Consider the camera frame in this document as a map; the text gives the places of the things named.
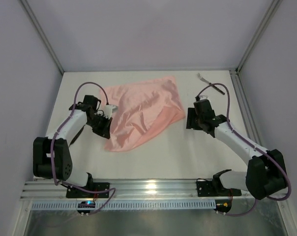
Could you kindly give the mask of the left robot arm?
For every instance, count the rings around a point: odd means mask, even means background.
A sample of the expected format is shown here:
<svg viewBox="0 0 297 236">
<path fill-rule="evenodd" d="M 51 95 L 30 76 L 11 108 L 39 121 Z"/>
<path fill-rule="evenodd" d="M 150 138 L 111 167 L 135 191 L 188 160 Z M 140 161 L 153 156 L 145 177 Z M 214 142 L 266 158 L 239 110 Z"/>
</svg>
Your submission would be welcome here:
<svg viewBox="0 0 297 236">
<path fill-rule="evenodd" d="M 112 115 L 117 106 L 86 95 L 82 102 L 69 107 L 69 115 L 60 126 L 46 137 L 33 141 L 33 174 L 35 177 L 78 186 L 91 191 L 92 176 L 74 167 L 69 147 L 79 138 L 85 126 L 102 138 L 110 138 Z"/>
</svg>

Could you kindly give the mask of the pink satin napkin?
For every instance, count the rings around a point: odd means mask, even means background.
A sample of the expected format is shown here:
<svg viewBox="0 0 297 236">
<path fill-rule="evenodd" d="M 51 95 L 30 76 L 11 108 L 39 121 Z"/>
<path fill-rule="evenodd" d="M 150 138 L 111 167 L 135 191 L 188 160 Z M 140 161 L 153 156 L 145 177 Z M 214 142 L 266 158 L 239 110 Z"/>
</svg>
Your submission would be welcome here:
<svg viewBox="0 0 297 236">
<path fill-rule="evenodd" d="M 109 103 L 117 106 L 104 149 L 125 152 L 155 138 L 185 118 L 174 76 L 106 87 Z"/>
</svg>

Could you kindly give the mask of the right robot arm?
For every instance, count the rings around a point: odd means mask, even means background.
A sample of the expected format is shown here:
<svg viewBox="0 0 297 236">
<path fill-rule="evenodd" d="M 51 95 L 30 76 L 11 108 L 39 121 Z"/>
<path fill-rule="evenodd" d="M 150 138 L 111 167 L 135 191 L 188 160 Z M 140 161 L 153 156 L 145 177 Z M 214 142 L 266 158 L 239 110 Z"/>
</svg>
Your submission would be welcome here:
<svg viewBox="0 0 297 236">
<path fill-rule="evenodd" d="M 241 136 L 226 116 L 215 114 L 208 99 L 196 101 L 192 108 L 188 108 L 186 129 L 203 131 L 218 139 L 247 166 L 245 172 L 226 169 L 214 174 L 211 182 L 218 194 L 237 189 L 262 200 L 289 187 L 282 153 Z"/>
</svg>

